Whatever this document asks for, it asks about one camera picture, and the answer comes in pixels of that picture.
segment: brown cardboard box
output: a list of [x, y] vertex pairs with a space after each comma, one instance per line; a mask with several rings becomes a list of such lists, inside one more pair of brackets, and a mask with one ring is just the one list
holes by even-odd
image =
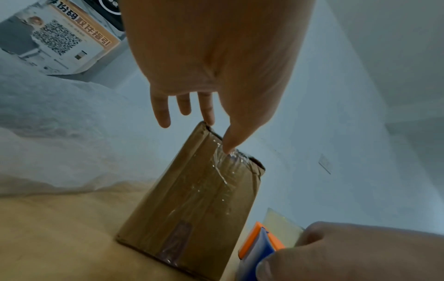
[[265, 171], [238, 151], [225, 155], [221, 143], [198, 124], [117, 241], [193, 276], [219, 280]]

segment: ceiling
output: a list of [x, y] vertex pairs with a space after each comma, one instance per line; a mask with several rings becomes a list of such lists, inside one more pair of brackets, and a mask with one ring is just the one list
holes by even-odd
[[327, 0], [389, 106], [444, 97], [444, 0]]

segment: table surface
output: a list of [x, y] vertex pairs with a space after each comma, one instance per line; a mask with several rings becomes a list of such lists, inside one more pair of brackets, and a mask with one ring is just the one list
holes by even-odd
[[[151, 186], [0, 198], [0, 280], [194, 280], [114, 240]], [[244, 229], [221, 280], [234, 280], [247, 235]]]

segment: fingernail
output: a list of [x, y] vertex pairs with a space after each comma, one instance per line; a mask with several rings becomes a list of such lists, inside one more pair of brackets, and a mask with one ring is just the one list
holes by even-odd
[[270, 264], [267, 261], [260, 262], [256, 267], [256, 278], [258, 281], [273, 281]]

